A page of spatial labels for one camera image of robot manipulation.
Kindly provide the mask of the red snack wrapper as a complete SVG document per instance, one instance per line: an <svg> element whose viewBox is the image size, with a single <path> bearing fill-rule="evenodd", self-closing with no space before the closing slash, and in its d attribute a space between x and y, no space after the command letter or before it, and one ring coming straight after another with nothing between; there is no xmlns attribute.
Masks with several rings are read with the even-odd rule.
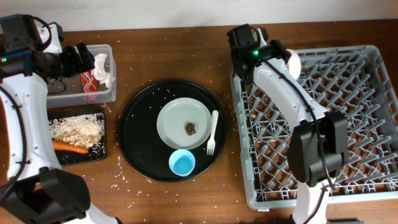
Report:
<svg viewBox="0 0 398 224"><path fill-rule="evenodd" d="M84 93L97 92L97 80L91 71L81 73L80 77Z"/></svg>

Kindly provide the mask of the white napkin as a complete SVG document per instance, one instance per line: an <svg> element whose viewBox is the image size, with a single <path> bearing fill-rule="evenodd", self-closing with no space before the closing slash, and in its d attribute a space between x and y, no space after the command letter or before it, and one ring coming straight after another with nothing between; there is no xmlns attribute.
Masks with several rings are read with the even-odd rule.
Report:
<svg viewBox="0 0 398 224"><path fill-rule="evenodd" d="M92 75L99 81L99 84L105 84L106 88L110 86L110 73L105 71L105 61L108 57L107 54L98 54L95 56L94 69Z"/></svg>

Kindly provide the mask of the rice and nuts food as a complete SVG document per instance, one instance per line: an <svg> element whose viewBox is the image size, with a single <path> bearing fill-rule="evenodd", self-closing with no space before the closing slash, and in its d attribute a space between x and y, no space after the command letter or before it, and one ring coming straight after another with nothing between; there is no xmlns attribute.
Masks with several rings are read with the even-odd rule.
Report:
<svg viewBox="0 0 398 224"><path fill-rule="evenodd" d="M104 138L104 114L84 114L49 121L52 139L89 149Z"/></svg>

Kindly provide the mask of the orange carrot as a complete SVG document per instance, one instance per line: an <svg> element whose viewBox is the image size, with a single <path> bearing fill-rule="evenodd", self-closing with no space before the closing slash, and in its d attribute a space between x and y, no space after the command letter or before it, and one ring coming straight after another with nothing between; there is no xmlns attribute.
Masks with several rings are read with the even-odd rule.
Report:
<svg viewBox="0 0 398 224"><path fill-rule="evenodd" d="M67 142L59 141L59 140L52 140L53 148L56 151L68 151L68 152L75 152L79 154L87 154L88 150L85 147L81 146L74 146Z"/></svg>

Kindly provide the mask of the brown food scrap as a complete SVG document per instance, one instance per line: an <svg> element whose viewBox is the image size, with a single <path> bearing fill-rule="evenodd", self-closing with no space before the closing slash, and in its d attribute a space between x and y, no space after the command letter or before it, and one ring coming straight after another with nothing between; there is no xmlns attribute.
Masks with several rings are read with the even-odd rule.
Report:
<svg viewBox="0 0 398 224"><path fill-rule="evenodd" d="M185 125L185 131L189 136L194 135L196 133L195 125L193 123L187 123Z"/></svg>

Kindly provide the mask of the grey round plate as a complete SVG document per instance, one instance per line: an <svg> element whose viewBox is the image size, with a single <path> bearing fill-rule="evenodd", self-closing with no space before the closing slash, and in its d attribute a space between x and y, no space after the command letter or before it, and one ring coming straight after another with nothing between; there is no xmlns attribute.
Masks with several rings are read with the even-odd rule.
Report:
<svg viewBox="0 0 398 224"><path fill-rule="evenodd" d="M185 125L193 123L196 133L187 135ZM200 101L177 98L162 107L156 122L157 132L166 145L174 149L194 149L211 133L211 113Z"/></svg>

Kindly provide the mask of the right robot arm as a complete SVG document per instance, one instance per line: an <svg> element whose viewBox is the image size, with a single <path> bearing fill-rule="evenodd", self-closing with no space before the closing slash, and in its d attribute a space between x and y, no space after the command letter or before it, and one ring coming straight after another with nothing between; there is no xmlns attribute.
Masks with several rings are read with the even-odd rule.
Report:
<svg viewBox="0 0 398 224"><path fill-rule="evenodd" d="M292 223L326 223L329 194L348 162L346 116L329 111L299 85L299 57L269 40L265 28L244 24L227 38L234 75L267 94L292 130L287 162L298 182Z"/></svg>

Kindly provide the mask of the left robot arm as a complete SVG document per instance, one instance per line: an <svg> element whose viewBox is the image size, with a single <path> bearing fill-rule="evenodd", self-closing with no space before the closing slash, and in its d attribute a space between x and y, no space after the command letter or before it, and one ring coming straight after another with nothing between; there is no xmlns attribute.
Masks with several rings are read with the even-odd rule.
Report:
<svg viewBox="0 0 398 224"><path fill-rule="evenodd" d="M1 101L9 140L8 182L1 206L24 223L117 223L90 200L84 179L65 172L47 116L47 86L92 70L85 44L62 47L57 23L14 14L1 19Z"/></svg>

